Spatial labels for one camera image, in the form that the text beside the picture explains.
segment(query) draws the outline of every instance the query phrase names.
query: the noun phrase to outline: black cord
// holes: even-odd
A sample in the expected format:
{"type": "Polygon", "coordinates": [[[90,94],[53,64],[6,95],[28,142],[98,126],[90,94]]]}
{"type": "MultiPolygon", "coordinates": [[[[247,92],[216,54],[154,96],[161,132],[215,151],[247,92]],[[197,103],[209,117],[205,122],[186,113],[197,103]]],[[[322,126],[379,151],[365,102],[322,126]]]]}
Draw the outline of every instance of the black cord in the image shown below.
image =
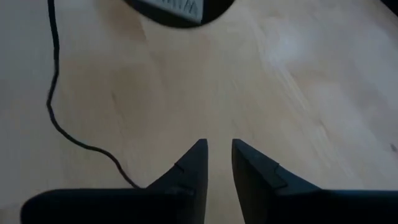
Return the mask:
{"type": "Polygon", "coordinates": [[[120,162],[108,151],[104,149],[100,149],[95,146],[89,146],[85,143],[82,143],[78,140],[76,140],[74,137],[70,136],[64,129],[61,128],[61,126],[58,124],[57,119],[55,119],[54,111],[52,109],[52,98],[54,95],[55,87],[57,86],[57,81],[58,77],[60,75],[60,41],[59,41],[59,36],[58,36],[58,28],[57,28],[57,20],[55,17],[55,4],[54,0],[47,0],[47,5],[49,7],[49,20],[50,20],[50,26],[51,26],[51,34],[52,34],[52,42],[54,46],[54,75],[51,81],[51,87],[49,91],[49,95],[47,97],[47,110],[49,111],[51,123],[54,125],[55,129],[61,133],[67,140],[71,141],[72,143],[82,147],[83,149],[87,149],[90,151],[95,151],[99,152],[101,154],[104,154],[108,158],[110,158],[118,168],[119,173],[123,176],[124,180],[126,180],[132,187],[139,189],[140,187],[134,183],[125,173],[123,168],[120,165],[120,162]]]}

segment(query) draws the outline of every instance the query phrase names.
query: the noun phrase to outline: wooden surface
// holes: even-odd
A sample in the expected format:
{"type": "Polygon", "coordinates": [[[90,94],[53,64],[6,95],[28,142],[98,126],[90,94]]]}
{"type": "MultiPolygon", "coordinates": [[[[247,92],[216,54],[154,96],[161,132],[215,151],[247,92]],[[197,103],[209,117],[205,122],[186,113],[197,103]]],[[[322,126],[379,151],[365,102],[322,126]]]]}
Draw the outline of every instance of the wooden surface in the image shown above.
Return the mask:
{"type": "MultiPolygon", "coordinates": [[[[207,223],[243,223],[232,138],[320,187],[398,189],[398,18],[378,0],[237,0],[193,30],[122,1],[56,8],[60,124],[143,187],[208,138],[207,223]]],[[[0,223],[44,190],[128,187],[50,124],[46,1],[0,12],[0,223]]]]}

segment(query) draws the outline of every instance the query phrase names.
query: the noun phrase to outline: black plastic piece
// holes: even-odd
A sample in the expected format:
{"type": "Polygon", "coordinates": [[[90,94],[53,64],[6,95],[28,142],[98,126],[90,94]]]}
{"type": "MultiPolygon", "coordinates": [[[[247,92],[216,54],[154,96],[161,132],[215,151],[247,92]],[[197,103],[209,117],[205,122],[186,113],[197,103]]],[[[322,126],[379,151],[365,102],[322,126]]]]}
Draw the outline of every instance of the black plastic piece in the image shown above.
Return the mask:
{"type": "Polygon", "coordinates": [[[204,223],[207,140],[199,140],[146,189],[69,189],[40,194],[22,208],[30,223],[204,223]]]}
{"type": "Polygon", "coordinates": [[[232,163],[246,224],[398,222],[397,191],[323,190],[238,139],[232,163]]]}

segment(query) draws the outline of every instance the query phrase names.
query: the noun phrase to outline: metal plate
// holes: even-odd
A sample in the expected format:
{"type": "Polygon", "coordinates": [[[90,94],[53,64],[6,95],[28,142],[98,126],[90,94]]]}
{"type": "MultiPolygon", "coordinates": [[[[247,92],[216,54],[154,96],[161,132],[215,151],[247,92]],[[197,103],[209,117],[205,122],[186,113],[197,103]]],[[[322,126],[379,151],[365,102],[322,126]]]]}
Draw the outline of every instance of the metal plate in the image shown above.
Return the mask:
{"type": "Polygon", "coordinates": [[[203,18],[203,0],[140,0],[198,24],[203,18]]]}

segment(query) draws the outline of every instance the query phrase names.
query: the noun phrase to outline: round black object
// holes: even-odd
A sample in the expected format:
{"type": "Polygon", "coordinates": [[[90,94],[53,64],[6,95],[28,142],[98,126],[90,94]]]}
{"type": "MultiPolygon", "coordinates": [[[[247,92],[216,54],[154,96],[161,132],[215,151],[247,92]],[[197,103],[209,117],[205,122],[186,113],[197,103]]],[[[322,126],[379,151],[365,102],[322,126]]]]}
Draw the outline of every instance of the round black object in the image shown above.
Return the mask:
{"type": "Polygon", "coordinates": [[[234,0],[124,0],[153,21],[176,28],[203,26],[222,15],[234,0]]]}

